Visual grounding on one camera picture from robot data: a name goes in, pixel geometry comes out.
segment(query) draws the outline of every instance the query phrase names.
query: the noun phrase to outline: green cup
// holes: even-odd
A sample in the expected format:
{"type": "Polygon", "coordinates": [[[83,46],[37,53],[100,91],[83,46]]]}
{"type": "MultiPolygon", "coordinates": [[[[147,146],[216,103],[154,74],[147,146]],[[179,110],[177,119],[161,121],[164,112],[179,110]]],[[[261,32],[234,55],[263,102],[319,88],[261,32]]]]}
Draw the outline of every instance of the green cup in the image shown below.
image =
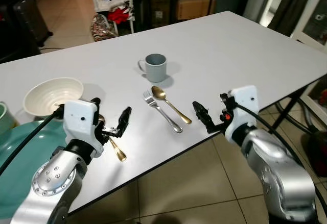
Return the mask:
{"type": "Polygon", "coordinates": [[[0,102],[0,134],[17,125],[16,119],[9,112],[7,105],[4,102],[0,102]]]}

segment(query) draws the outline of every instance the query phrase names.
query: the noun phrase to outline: white table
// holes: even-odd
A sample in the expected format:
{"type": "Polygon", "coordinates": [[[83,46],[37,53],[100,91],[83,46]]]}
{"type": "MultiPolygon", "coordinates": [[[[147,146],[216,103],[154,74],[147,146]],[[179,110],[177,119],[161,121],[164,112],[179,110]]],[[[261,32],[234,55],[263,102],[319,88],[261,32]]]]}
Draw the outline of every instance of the white table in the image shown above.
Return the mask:
{"type": "Polygon", "coordinates": [[[264,108],[324,75],[326,59],[310,47],[224,12],[1,64],[0,100],[20,123],[28,122],[33,117],[22,110],[22,100],[33,86],[51,78],[75,77],[85,85],[84,98],[102,100],[100,113],[107,126],[116,126],[121,112],[132,107],[125,134],[115,140],[127,160],[118,161],[106,144],[102,156],[89,165],[72,212],[212,136],[197,119],[193,101],[209,108],[218,123],[220,93],[256,85],[264,108]],[[170,77],[157,85],[193,121],[184,124],[158,102],[183,127],[181,134],[143,100],[142,93],[152,84],[136,62],[151,53],[164,54],[168,60],[170,77]]]}

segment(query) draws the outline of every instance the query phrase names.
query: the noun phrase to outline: teal plate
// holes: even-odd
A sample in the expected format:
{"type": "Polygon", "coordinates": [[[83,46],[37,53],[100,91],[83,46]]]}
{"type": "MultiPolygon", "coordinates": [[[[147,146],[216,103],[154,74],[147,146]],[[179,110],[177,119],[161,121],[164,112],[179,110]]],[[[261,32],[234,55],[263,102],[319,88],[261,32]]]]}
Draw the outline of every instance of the teal plate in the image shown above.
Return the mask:
{"type": "MultiPolygon", "coordinates": [[[[0,165],[41,121],[25,123],[0,135],[0,165]]],[[[47,124],[14,158],[0,176],[0,219],[11,218],[26,198],[36,170],[57,146],[66,146],[62,122],[47,124]]]]}

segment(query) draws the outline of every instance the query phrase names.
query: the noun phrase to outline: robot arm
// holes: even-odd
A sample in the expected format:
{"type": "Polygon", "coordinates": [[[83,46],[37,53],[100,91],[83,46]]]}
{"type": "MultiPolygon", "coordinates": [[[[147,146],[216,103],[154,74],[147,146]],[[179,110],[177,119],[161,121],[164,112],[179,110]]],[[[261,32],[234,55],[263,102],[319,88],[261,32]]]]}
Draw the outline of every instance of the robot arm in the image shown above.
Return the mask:
{"type": "Polygon", "coordinates": [[[69,207],[79,194],[87,165],[101,156],[110,136],[121,137],[128,125],[131,108],[119,119],[118,127],[103,131],[99,120],[99,99],[69,101],[64,107],[65,148],[54,152],[32,178],[30,192],[15,212],[12,224],[65,223],[69,207]]]}
{"type": "Polygon", "coordinates": [[[223,123],[217,126],[202,105],[193,102],[193,106],[208,132],[222,131],[229,142],[241,147],[262,183],[270,223],[317,223],[315,187],[309,174],[277,138],[258,129],[255,118],[236,106],[240,104],[257,114],[256,88],[235,89],[221,98],[226,109],[220,116],[223,123]]]}

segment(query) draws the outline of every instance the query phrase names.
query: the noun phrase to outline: tile floor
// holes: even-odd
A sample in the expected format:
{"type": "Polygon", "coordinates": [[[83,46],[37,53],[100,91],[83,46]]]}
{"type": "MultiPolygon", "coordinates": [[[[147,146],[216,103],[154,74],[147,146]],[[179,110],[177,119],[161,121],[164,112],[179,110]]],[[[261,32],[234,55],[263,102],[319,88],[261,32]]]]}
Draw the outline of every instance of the tile floor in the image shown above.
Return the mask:
{"type": "MultiPolygon", "coordinates": [[[[37,0],[54,36],[45,47],[68,48],[93,42],[89,26],[92,0],[37,0]]],[[[274,106],[260,113],[270,124],[278,116],[274,106]]],[[[299,106],[291,113],[303,122],[299,106]]],[[[299,153],[322,195],[327,198],[327,178],[318,178],[301,146],[302,132],[284,121],[278,131],[299,153]]],[[[68,223],[132,224],[255,224],[268,223],[259,180],[240,149],[219,135],[108,197],[79,211],[68,223]]],[[[321,206],[318,214],[327,224],[321,206]]]]}

